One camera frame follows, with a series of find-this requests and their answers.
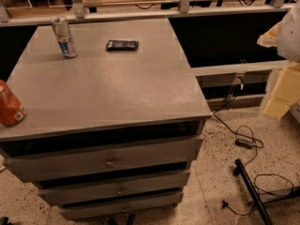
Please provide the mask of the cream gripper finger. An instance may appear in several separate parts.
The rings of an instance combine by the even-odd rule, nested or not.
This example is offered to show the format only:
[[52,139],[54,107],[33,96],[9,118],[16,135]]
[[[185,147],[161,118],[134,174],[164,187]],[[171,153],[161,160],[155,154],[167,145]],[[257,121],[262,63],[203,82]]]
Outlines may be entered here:
[[292,63],[279,71],[263,113],[269,118],[279,120],[299,99],[300,64]]
[[276,47],[278,45],[278,30],[281,22],[276,23],[267,32],[260,35],[257,44],[265,48]]

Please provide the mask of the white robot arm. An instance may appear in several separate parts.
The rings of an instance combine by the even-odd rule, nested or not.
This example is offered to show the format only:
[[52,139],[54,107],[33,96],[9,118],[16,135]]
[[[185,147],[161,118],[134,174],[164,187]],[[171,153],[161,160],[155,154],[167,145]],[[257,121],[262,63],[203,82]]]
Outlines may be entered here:
[[276,47],[277,55],[288,61],[277,76],[274,88],[263,109],[269,118],[281,119],[300,98],[300,1],[281,22],[261,35],[257,44]]

